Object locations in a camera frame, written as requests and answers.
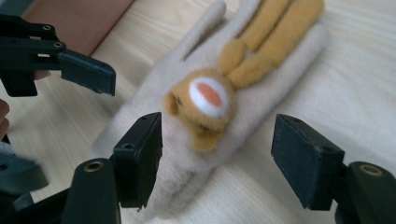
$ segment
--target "bunny ear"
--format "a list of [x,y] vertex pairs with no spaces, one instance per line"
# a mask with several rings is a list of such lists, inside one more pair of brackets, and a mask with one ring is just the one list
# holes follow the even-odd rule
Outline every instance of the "bunny ear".
[[250,51],[256,51],[267,38],[288,8],[291,0],[266,0],[257,9],[255,16],[240,34],[240,39]]
[[245,47],[245,43],[238,39],[233,39],[224,45],[218,59],[218,68],[223,74],[229,74],[243,61]]
[[210,6],[198,22],[184,35],[175,47],[175,54],[180,60],[189,56],[194,48],[219,25],[225,14],[226,5],[216,1]]
[[212,55],[216,55],[217,58],[225,43],[237,37],[248,25],[248,22],[254,16],[260,2],[261,0],[241,0],[237,11],[227,24],[210,36],[202,46],[199,46],[189,56],[188,60],[211,60],[207,59],[208,52]]
[[323,0],[294,1],[268,39],[262,43],[259,52],[270,57],[276,65],[281,64],[318,19],[323,8]]

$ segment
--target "human finger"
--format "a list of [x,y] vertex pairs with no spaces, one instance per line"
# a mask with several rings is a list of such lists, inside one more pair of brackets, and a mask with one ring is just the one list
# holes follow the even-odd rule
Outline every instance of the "human finger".
[[3,139],[6,136],[7,130],[9,127],[9,121],[6,118],[3,118],[0,123],[0,139]]
[[34,80],[39,80],[39,79],[42,79],[44,77],[49,77],[49,76],[50,76],[50,71],[46,71],[46,70],[39,70],[39,71],[35,71],[33,73]]
[[0,119],[6,116],[9,112],[9,105],[6,101],[0,99]]

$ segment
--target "fuzzy white fur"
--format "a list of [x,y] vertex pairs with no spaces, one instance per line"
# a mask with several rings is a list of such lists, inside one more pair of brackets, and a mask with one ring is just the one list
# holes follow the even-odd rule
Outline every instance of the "fuzzy white fur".
[[163,112],[163,157],[148,207],[139,213],[136,209],[122,209],[123,221],[139,223],[156,216],[169,218],[182,211],[203,187],[212,170],[231,158],[317,58],[327,36],[319,22],[276,71],[236,93],[236,114],[218,147],[209,153],[193,149],[184,127],[165,112],[163,97],[189,72],[214,67],[224,44],[246,26],[259,3],[260,0],[241,1],[234,16],[209,36],[208,32],[224,21],[226,8],[222,1],[213,4],[175,49],[156,63],[135,98],[121,108],[94,142],[92,157],[108,158],[112,154],[110,149],[139,117]]

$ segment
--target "stuffed bunny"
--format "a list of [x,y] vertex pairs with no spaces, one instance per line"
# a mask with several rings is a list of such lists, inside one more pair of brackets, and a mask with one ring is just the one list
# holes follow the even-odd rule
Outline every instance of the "stuffed bunny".
[[216,147],[234,115],[233,93],[277,68],[322,9],[322,0],[262,1],[242,34],[224,46],[217,66],[193,71],[166,94],[168,113],[189,131],[194,147]]
[[[314,9],[307,8],[311,3]],[[226,5],[223,1],[216,1],[173,50],[156,62],[134,99],[120,109],[92,145],[92,157],[108,158],[112,154],[111,149],[138,118],[157,111],[163,113],[163,157],[148,206],[138,213],[136,209],[121,209],[123,222],[139,223],[154,217],[175,217],[186,208],[212,171],[244,145],[265,116],[318,57],[327,36],[325,27],[315,22],[321,8],[322,3],[313,0],[287,3],[241,0],[237,11],[226,21]],[[270,14],[276,18],[267,18],[266,10],[273,12]],[[269,37],[256,36],[262,35],[256,32],[257,29],[262,31],[262,26],[268,26]],[[247,85],[236,79],[231,81],[233,73],[240,77],[236,74],[239,67],[261,67],[262,63],[254,63],[252,67],[244,65],[249,58],[260,54],[261,42],[280,45],[282,53],[272,55],[271,46],[265,47],[263,55],[268,60],[262,63],[268,65],[252,75],[257,78]],[[255,49],[251,43],[257,43],[259,47]],[[213,93],[219,85],[223,90]],[[196,105],[189,99],[190,91],[205,92],[207,101],[217,109],[204,110],[221,119],[200,123],[202,127],[197,120],[191,121],[189,110],[196,110],[193,107]],[[186,106],[185,111],[179,104]],[[191,144],[191,134],[199,136],[194,145],[211,150],[197,150]]]

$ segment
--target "light wood surface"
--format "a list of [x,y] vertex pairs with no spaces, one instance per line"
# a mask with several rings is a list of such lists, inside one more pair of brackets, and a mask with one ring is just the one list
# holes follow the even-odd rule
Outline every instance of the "light wood surface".
[[[58,72],[37,81],[37,97],[10,98],[0,91],[10,104],[8,135],[15,150],[39,162],[51,183],[33,193],[36,201],[69,187],[97,134],[211,2],[135,1],[93,54],[117,71],[115,97],[64,81]],[[230,16],[239,2],[226,2]],[[302,119],[327,136],[346,151],[346,164],[369,161],[396,174],[396,3],[327,0],[321,20],[330,33],[325,50],[247,145],[172,221],[334,223],[334,209],[304,210],[275,166],[270,150],[276,113]]]

